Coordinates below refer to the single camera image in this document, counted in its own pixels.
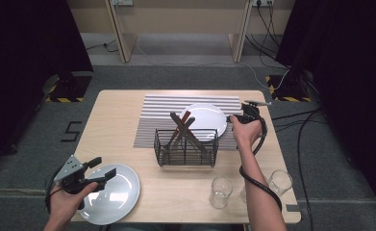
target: striped mat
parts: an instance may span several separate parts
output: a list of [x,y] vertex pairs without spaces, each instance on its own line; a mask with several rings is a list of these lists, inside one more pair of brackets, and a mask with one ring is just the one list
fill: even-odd
[[[177,127],[170,113],[179,115],[186,107],[195,103],[213,104],[226,116],[241,115],[238,96],[145,94],[134,147],[154,148],[156,129],[173,130]],[[219,150],[236,150],[231,123],[227,124],[227,129],[218,142]]]

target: wire dish rack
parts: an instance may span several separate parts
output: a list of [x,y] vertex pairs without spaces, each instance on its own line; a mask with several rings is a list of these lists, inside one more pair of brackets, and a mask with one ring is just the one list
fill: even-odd
[[174,139],[175,130],[155,131],[155,154],[162,166],[214,167],[218,149],[215,129],[190,129],[193,136],[184,134]]

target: human arm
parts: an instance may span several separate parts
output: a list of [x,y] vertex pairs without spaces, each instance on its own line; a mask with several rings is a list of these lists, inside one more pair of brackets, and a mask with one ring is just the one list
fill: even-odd
[[[260,183],[267,185],[252,151],[253,143],[263,133],[260,121],[241,124],[234,115],[231,115],[230,120],[233,123],[233,135],[238,145],[244,172]],[[271,195],[247,180],[245,181],[245,190],[247,213],[252,230],[287,230],[280,208]]]
[[96,182],[92,182],[77,194],[67,193],[62,188],[55,186],[51,191],[50,217],[44,231],[63,231],[76,214],[83,199],[92,193],[97,186]]

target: wooden table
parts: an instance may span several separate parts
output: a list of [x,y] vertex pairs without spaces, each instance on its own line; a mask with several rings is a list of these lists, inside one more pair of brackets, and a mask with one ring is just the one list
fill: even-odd
[[[102,165],[124,164],[131,167],[140,181],[140,195],[134,209],[123,222],[162,223],[248,223],[246,204],[239,193],[244,180],[236,150],[219,150],[214,167],[160,167],[154,148],[134,148],[144,96],[146,93],[176,95],[227,95],[264,102],[257,90],[102,90],[89,116],[75,156],[81,162],[101,156]],[[287,170],[271,118],[260,107],[268,126],[268,135],[257,154],[263,174],[275,169]],[[228,205],[217,210],[209,203],[212,180],[217,176],[233,181],[234,191]],[[300,212],[288,212],[287,205],[297,205],[293,190],[282,197],[286,223],[300,220]],[[73,221],[84,221],[77,214]]]

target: white plate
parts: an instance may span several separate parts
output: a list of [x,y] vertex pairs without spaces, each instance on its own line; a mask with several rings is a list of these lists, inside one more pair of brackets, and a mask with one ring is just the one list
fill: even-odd
[[[223,135],[227,128],[226,115],[213,104],[197,103],[185,108],[180,118],[184,116],[186,111],[190,111],[189,117],[194,117],[194,122],[189,129],[216,129],[217,135]],[[194,136],[200,141],[210,141],[214,139],[213,133],[203,133],[203,131],[192,131]]]
[[137,203],[139,179],[136,173],[122,164],[98,168],[88,179],[102,177],[116,167],[116,176],[109,180],[103,191],[90,193],[80,214],[88,222],[105,225],[124,218]]

